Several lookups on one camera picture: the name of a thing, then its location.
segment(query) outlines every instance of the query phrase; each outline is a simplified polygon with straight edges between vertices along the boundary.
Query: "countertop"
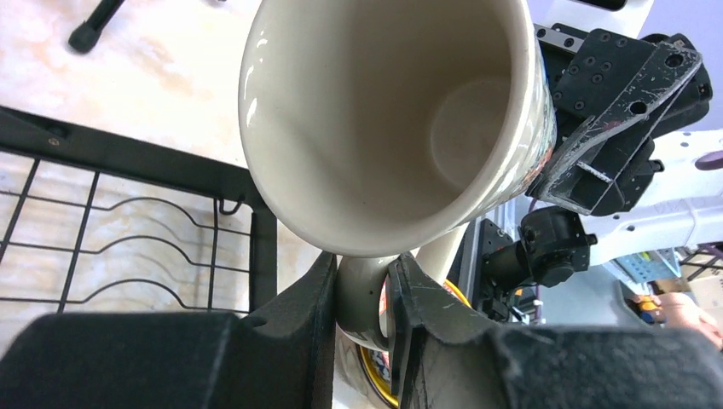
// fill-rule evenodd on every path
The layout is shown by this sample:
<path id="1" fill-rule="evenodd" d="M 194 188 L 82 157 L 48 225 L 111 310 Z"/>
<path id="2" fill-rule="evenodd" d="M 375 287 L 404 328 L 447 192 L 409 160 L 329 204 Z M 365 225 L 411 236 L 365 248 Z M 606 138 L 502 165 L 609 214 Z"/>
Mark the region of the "countertop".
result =
<path id="1" fill-rule="evenodd" d="M 87 55 L 67 47 L 75 27 L 97 0 L 0 0 L 0 105 L 50 118 L 111 131 L 246 167 L 237 122 L 237 92 L 246 36 L 259 0 L 133 0 L 125 2 Z M 32 160 L 0 153 L 0 192 L 17 194 Z M 92 174 L 41 162 L 31 194 L 85 203 Z M 198 223 L 213 223 L 209 199 L 101 176 L 82 249 L 98 251 L 128 235 L 153 235 L 177 243 L 195 262 L 208 262 L 212 232 L 160 202 L 172 200 Z M 2 232 L 17 204 L 0 194 Z M 12 241 L 71 246 L 78 235 L 82 209 L 28 199 Z M 222 217 L 225 228 L 248 232 L 250 210 Z M 218 238 L 217 263 L 247 268 L 247 237 Z M 287 288 L 319 254 L 280 224 L 278 288 Z M 0 297 L 58 299 L 66 283 L 69 255 L 10 246 L 0 264 Z M 81 256 L 68 299 L 84 300 L 92 291 L 118 279 L 148 278 L 167 285 L 187 305 L 204 305 L 209 291 L 207 268 L 189 266 L 178 252 L 160 242 L 131 240 Z M 214 305 L 248 305 L 245 274 L 218 270 Z M 29 321 L 56 311 L 57 303 L 0 302 L 0 351 Z M 180 306 L 162 289 L 125 284 L 102 292 L 66 311 L 175 311 Z M 337 362 L 354 367 L 348 343 L 339 343 Z M 365 380 L 354 371 L 335 373 L 334 407 L 372 407 Z"/>

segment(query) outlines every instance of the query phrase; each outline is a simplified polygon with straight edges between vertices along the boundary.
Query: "yellow rim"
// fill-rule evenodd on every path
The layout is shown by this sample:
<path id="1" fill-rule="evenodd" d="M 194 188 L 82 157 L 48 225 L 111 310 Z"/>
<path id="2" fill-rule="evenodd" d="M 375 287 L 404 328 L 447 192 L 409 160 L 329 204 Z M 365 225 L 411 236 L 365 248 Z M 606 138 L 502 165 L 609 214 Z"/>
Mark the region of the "yellow rim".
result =
<path id="1" fill-rule="evenodd" d="M 460 301 L 462 301 L 467 307 L 471 308 L 470 302 L 467 301 L 467 297 L 462 294 L 462 291 L 460 291 L 460 289 L 457 288 L 456 285 L 452 284 L 452 282 L 449 280 L 445 280 L 444 284 L 449 287 L 450 290 L 452 290 L 454 295 L 459 298 Z M 399 407 L 399 401 L 396 400 L 396 397 L 391 394 L 391 387 L 374 369 L 371 351 L 358 345 L 357 350 L 359 352 L 359 355 L 361 356 L 361 362 L 364 365 L 364 372 L 367 373 L 369 380 L 372 382 L 372 386 L 377 389 L 377 392 L 382 395 L 382 397 L 384 398 L 384 400 L 387 401 L 387 403 L 389 403 L 393 407 Z"/>
<path id="2" fill-rule="evenodd" d="M 462 291 L 460 291 L 460 289 L 457 288 L 457 285 L 452 284 L 452 281 L 449 281 L 448 279 L 444 281 L 444 284 L 452 289 L 452 292 L 457 296 L 457 298 L 460 299 L 460 301 L 462 301 L 467 307 L 472 308 L 472 305 L 470 304 L 470 302 L 467 301 L 467 297 L 465 297 L 465 295 L 462 294 Z"/>
<path id="3" fill-rule="evenodd" d="M 393 407 L 399 407 L 399 402 L 391 394 L 391 388 L 389 384 L 379 375 L 374 369 L 374 363 L 372 362 L 372 356 L 370 355 L 369 349 L 364 347 L 358 347 L 359 354 L 361 355 L 361 362 L 364 364 L 364 372 L 369 376 L 369 380 L 372 381 L 372 386 L 377 389 L 380 395 Z"/>

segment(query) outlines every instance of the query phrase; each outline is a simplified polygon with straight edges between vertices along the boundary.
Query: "black plastic part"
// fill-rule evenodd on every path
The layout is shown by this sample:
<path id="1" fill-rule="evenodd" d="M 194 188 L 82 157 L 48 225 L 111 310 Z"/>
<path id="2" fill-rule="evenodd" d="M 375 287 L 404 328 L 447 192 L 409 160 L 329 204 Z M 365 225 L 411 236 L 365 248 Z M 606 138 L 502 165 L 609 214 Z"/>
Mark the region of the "black plastic part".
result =
<path id="1" fill-rule="evenodd" d="M 84 21 L 72 31 L 68 38 L 68 45 L 80 54 L 88 54 L 100 38 L 101 32 L 94 30 L 88 21 Z"/>
<path id="2" fill-rule="evenodd" d="M 0 407 L 330 408 L 336 256 L 234 314 L 57 314 L 0 361 Z"/>
<path id="3" fill-rule="evenodd" d="M 101 38 L 103 28 L 120 9 L 124 0 L 101 0 L 86 21 L 73 30 L 68 45 L 80 54 L 88 54 Z"/>
<path id="4" fill-rule="evenodd" d="M 681 37 L 655 45 L 603 30 L 588 34 L 556 27 L 584 42 L 571 55 L 540 37 L 557 108 L 558 141 L 527 194 L 582 214 L 628 211 L 649 186 L 650 170 L 662 169 L 650 161 L 652 139 L 707 112 L 708 74 Z M 691 71 L 694 66 L 697 72 Z M 670 74 L 685 80 L 674 82 Z"/>
<path id="5" fill-rule="evenodd" d="M 409 255 L 386 290 L 400 409 L 723 407 L 723 360 L 697 332 L 497 325 Z"/>
<path id="6" fill-rule="evenodd" d="M 696 49 L 691 40 L 682 34 L 666 36 L 664 34 L 651 34 L 643 38 L 644 41 L 660 43 L 664 41 L 677 47 Z M 687 125 L 694 124 L 703 119 L 710 111 L 710 101 L 713 99 L 713 86 L 705 65 L 702 65 L 668 113 L 662 118 L 660 124 L 651 133 L 653 139 L 679 130 Z"/>
<path id="7" fill-rule="evenodd" d="M 537 284 L 553 287 L 590 265 L 590 244 L 580 216 L 558 206 L 535 210 L 520 222 L 520 243 Z"/>
<path id="8" fill-rule="evenodd" d="M 628 0 L 577 0 L 580 3 L 587 3 L 593 6 L 600 7 L 602 9 L 608 9 L 610 11 L 618 11 L 625 7 L 625 3 Z"/>

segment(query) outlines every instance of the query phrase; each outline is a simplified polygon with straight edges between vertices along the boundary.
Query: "white ceramic mug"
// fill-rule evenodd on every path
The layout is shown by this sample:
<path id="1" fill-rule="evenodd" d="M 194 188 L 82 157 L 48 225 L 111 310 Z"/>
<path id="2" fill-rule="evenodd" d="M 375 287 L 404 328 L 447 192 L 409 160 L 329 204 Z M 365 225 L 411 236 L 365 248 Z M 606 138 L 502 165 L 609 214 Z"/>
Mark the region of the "white ceramic mug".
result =
<path id="1" fill-rule="evenodd" d="M 299 237 L 357 258 L 338 322 L 370 337 L 379 257 L 424 246 L 441 281 L 456 228 L 521 193 L 556 134 L 526 0 L 265 0 L 239 99 L 259 191 Z"/>

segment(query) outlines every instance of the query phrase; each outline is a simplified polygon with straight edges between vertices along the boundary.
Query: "dish rack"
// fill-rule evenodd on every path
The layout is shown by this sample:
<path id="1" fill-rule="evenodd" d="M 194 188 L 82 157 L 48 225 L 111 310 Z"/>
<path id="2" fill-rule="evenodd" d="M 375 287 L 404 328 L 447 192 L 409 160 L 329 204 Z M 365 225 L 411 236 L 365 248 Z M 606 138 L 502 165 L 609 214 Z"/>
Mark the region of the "dish rack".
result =
<path id="1" fill-rule="evenodd" d="M 276 224 L 246 169 L 0 107 L 0 354 L 40 314 L 248 314 Z"/>

